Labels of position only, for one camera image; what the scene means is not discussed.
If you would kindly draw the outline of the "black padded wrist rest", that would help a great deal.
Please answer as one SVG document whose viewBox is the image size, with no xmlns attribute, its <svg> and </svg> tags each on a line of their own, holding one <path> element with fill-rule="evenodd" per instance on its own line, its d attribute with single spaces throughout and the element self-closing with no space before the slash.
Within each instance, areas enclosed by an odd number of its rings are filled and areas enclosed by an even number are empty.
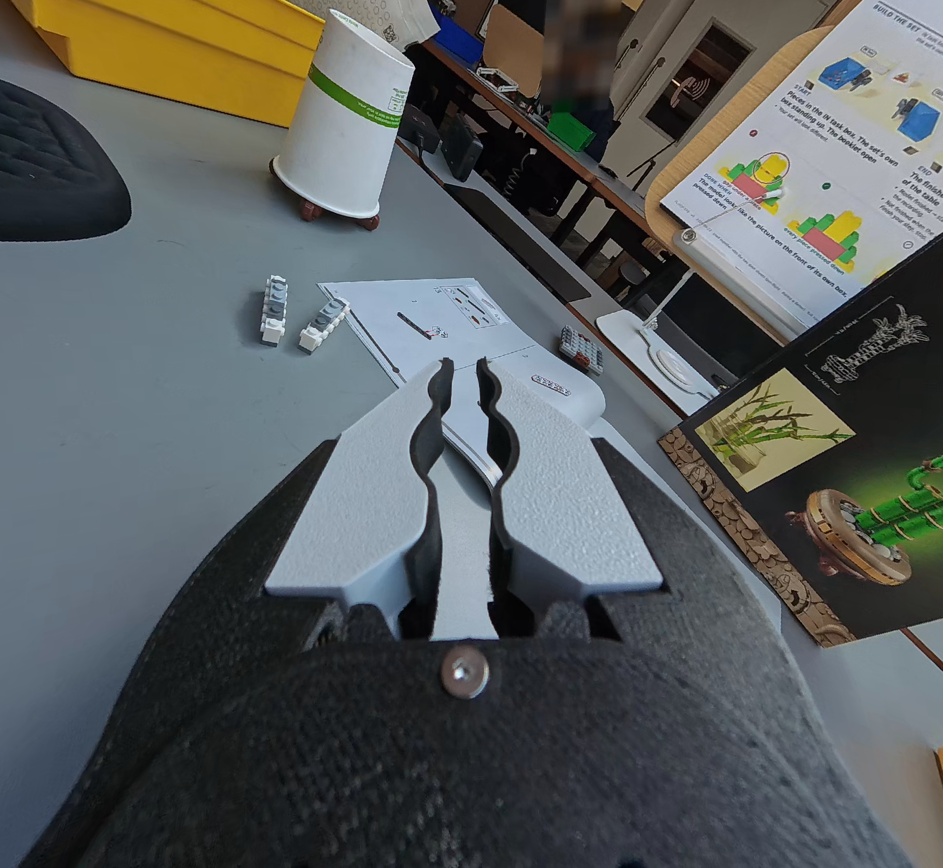
<svg viewBox="0 0 943 868">
<path fill-rule="evenodd" d="M 109 156 L 70 114 L 1 82 L 1 240 L 70 241 L 111 234 L 132 217 Z"/>
</svg>

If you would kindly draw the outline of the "white lego beam grey plates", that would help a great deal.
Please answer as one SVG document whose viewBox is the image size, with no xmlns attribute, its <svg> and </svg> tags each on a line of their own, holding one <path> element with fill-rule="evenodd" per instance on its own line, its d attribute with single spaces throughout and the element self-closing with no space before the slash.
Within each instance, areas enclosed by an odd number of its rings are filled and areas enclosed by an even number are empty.
<svg viewBox="0 0 943 868">
<path fill-rule="evenodd" d="M 348 317 L 350 310 L 347 299 L 331 298 L 301 331 L 299 348 L 312 353 Z"/>
<path fill-rule="evenodd" d="M 273 274 L 267 280 L 260 321 L 261 343 L 276 347 L 286 332 L 288 284 Z"/>
</svg>

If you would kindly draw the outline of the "lego instruction booklet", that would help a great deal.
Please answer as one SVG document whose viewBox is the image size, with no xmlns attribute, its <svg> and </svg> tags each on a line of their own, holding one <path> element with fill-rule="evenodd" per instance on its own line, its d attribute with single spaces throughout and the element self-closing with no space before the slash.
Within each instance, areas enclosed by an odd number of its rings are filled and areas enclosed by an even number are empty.
<svg viewBox="0 0 943 868">
<path fill-rule="evenodd" d="M 486 357 L 508 367 L 527 387 L 590 429 L 606 399 L 596 382 L 566 364 L 518 327 L 473 278 L 327 282 L 343 298 L 354 334 L 399 388 L 434 361 L 454 363 L 451 408 L 443 434 L 490 487 L 499 468 L 487 450 L 488 419 L 479 406 L 476 365 Z"/>
</svg>

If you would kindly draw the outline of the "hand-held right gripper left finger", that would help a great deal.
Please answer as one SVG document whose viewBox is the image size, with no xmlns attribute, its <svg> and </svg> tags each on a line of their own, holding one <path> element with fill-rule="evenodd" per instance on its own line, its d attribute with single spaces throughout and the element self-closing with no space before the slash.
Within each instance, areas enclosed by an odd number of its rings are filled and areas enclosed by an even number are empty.
<svg viewBox="0 0 943 868">
<path fill-rule="evenodd" d="M 266 580 L 270 595 L 372 605 L 395 637 L 431 637 L 442 528 L 430 471 L 453 378 L 451 359 L 434 361 L 342 432 Z"/>
</svg>

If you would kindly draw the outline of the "brown cardboard sheet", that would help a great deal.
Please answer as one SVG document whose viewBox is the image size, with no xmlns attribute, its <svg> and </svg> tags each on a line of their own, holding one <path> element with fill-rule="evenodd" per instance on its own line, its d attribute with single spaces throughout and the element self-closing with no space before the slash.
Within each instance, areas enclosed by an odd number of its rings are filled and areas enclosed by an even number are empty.
<svg viewBox="0 0 943 868">
<path fill-rule="evenodd" d="M 494 5 L 482 62 L 514 80 L 518 92 L 527 99 L 535 98 L 539 91 L 543 49 L 542 34 L 501 3 Z"/>
</svg>

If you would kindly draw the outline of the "white lamp base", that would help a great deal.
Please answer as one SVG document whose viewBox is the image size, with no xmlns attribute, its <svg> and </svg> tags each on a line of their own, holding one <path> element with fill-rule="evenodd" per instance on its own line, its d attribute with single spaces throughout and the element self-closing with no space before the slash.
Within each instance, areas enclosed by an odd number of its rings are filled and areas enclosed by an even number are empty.
<svg viewBox="0 0 943 868">
<path fill-rule="evenodd" d="M 654 308 L 650 318 L 641 320 L 632 312 L 621 309 L 596 319 L 596 327 L 607 343 L 628 358 L 655 384 L 662 396 L 674 402 L 682 415 L 689 415 L 716 397 L 720 390 L 683 359 L 657 333 L 660 313 L 691 275 L 719 280 L 721 291 L 729 301 L 737 301 L 760 325 L 769 328 L 773 337 L 790 342 L 806 330 L 801 320 L 791 315 L 780 300 L 769 294 L 712 246 L 703 229 L 687 228 L 672 238 L 681 251 L 686 267 L 674 284 L 666 301 Z"/>
</svg>

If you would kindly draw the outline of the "wooden edged long table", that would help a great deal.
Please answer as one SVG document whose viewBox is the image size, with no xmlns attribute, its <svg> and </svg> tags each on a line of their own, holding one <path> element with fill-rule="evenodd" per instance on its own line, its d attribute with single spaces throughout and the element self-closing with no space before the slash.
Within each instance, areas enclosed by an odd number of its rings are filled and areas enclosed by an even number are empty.
<svg viewBox="0 0 943 868">
<path fill-rule="evenodd" d="M 608 167 L 596 163 L 585 152 L 577 153 L 555 139 L 548 128 L 535 114 L 527 114 L 513 101 L 490 89 L 476 74 L 474 67 L 450 51 L 443 49 L 433 39 L 415 44 L 407 49 L 419 59 L 420 77 L 428 79 L 435 96 L 426 103 L 425 113 L 440 126 L 449 107 L 465 113 L 479 125 L 488 127 L 495 119 L 489 110 L 496 112 L 510 125 L 510 131 L 519 131 L 531 139 L 541 150 L 555 158 L 556 164 L 564 167 L 574 182 L 583 186 L 583 192 L 550 236 L 550 241 L 561 246 L 574 231 L 591 203 L 600 199 L 607 207 L 629 220 L 637 233 L 653 238 L 653 229 L 646 222 L 644 200 L 623 179 Z"/>
</svg>

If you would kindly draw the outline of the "grey lego base assembly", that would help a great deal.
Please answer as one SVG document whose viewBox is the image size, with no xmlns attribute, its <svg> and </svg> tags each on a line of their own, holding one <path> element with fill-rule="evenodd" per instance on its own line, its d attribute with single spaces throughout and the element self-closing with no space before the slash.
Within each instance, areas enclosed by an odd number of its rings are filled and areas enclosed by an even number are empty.
<svg viewBox="0 0 943 868">
<path fill-rule="evenodd" d="M 604 352 L 598 343 L 569 325 L 559 335 L 558 350 L 561 356 L 581 368 L 585 373 L 601 376 L 604 371 Z"/>
</svg>

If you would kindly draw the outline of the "black bamboo lego box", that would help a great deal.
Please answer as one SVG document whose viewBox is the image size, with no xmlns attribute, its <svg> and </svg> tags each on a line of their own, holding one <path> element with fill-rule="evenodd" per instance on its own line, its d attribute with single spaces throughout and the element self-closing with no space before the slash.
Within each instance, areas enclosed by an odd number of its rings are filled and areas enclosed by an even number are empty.
<svg viewBox="0 0 943 868">
<path fill-rule="evenodd" d="M 818 645 L 940 619 L 941 236 L 659 445 Z"/>
</svg>

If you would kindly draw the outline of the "blue plastic bin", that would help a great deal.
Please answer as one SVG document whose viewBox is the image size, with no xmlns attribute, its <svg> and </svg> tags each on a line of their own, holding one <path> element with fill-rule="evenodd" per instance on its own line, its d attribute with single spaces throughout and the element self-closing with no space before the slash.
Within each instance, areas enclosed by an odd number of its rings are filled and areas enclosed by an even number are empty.
<svg viewBox="0 0 943 868">
<path fill-rule="evenodd" d="M 477 65 L 482 58 L 484 43 L 461 28 L 454 20 L 438 10 L 433 11 L 439 32 L 433 37 L 434 42 L 445 51 L 460 60 Z"/>
</svg>

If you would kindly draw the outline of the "black power adapter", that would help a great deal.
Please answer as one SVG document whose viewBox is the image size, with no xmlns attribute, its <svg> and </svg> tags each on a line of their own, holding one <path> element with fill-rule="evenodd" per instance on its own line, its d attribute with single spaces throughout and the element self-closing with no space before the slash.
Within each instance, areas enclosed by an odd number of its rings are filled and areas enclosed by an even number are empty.
<svg viewBox="0 0 943 868">
<path fill-rule="evenodd" d="M 410 103 L 404 107 L 397 136 L 430 155 L 434 155 L 441 144 L 440 133 L 433 121 Z"/>
</svg>

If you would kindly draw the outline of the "wooden display board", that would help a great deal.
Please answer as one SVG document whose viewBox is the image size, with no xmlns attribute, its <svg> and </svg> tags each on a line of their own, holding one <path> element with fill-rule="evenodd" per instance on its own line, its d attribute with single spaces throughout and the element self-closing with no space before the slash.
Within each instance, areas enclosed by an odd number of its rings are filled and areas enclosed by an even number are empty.
<svg viewBox="0 0 943 868">
<path fill-rule="evenodd" d="M 661 202 L 701 162 L 721 144 L 748 115 L 781 84 L 789 73 L 863 0 L 840 0 L 811 29 L 787 42 L 749 81 L 742 85 L 719 112 L 708 120 L 690 142 L 684 146 L 649 187 L 645 200 L 648 234 L 657 239 L 678 257 L 690 271 L 698 273 L 716 289 L 721 285 L 706 268 L 696 264 L 681 246 L 672 239 L 677 222 L 662 208 Z"/>
</svg>

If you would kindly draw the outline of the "black electronic box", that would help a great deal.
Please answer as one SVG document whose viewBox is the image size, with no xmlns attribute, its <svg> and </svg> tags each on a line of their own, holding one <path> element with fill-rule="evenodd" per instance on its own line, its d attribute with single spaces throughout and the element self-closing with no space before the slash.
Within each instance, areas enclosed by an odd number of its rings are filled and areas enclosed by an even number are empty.
<svg viewBox="0 0 943 868">
<path fill-rule="evenodd" d="M 483 144 L 461 112 L 445 118 L 440 129 L 442 155 L 454 179 L 465 183 L 482 154 Z"/>
</svg>

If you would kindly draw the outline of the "yellow plastic bin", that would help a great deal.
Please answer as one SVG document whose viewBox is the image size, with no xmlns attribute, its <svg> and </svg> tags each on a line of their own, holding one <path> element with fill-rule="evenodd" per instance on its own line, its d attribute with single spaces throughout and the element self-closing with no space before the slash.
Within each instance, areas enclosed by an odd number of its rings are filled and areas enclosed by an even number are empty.
<svg viewBox="0 0 943 868">
<path fill-rule="evenodd" d="M 282 127 L 324 21 L 285 0 L 10 0 L 76 76 Z"/>
</svg>

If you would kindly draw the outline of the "white paper cup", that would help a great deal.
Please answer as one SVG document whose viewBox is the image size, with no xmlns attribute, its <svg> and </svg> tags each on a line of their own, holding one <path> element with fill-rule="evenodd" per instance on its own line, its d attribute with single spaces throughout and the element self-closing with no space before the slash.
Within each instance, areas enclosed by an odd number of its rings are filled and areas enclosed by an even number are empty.
<svg viewBox="0 0 943 868">
<path fill-rule="evenodd" d="M 383 37 L 329 11 L 273 174 L 324 213 L 352 221 L 379 214 L 414 72 Z"/>
</svg>

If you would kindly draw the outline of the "instruction poster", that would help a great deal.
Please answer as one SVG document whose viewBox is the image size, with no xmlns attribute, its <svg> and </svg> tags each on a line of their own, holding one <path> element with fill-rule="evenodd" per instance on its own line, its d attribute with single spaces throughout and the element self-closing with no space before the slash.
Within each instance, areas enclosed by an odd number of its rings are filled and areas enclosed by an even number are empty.
<svg viewBox="0 0 943 868">
<path fill-rule="evenodd" d="M 863 0 L 660 207 L 790 341 L 940 237 L 941 133 L 942 0 Z"/>
</svg>

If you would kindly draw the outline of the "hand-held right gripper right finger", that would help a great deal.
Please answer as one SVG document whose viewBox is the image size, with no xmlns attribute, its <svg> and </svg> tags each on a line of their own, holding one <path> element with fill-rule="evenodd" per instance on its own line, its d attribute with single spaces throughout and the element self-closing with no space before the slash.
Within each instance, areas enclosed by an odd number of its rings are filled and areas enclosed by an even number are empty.
<svg viewBox="0 0 943 868">
<path fill-rule="evenodd" d="M 556 604 L 647 594 L 664 578 L 585 427 L 497 361 L 476 366 L 491 492 L 489 618 L 529 637 Z"/>
</svg>

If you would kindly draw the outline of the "green plastic bin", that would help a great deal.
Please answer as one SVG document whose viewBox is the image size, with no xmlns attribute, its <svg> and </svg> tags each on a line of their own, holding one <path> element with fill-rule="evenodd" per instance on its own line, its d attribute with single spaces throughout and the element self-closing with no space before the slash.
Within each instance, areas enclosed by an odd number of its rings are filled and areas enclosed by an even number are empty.
<svg viewBox="0 0 943 868">
<path fill-rule="evenodd" d="M 552 138 L 576 153 L 583 152 L 596 137 L 595 131 L 571 113 L 564 111 L 550 115 L 547 131 Z"/>
</svg>

